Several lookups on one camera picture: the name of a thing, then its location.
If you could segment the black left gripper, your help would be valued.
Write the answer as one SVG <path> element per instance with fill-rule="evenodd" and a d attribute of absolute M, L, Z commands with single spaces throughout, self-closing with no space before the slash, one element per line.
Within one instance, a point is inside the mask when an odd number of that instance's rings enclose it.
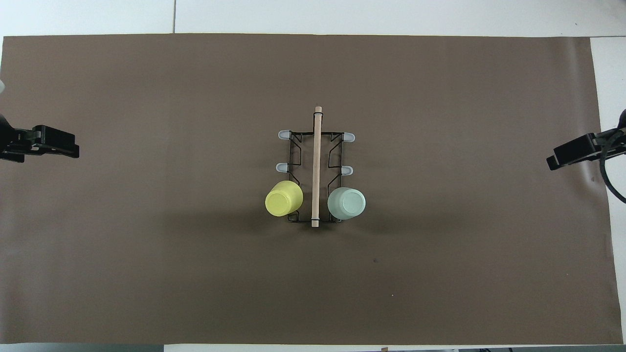
<path fill-rule="evenodd" d="M 71 158 L 80 157 L 80 146 L 76 136 L 49 126 L 37 125 L 33 128 L 33 154 L 61 154 Z M 0 158 L 9 162 L 24 163 L 26 147 L 20 141 L 22 134 L 0 116 Z"/>

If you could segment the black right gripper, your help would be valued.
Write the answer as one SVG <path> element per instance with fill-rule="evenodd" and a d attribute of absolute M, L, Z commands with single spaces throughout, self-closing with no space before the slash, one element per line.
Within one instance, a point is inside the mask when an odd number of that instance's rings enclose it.
<path fill-rule="evenodd" d="M 546 158 L 549 170 L 584 161 L 595 161 L 605 154 L 613 158 L 625 153 L 626 128 L 609 129 L 601 133 L 587 133 L 554 148 Z"/>

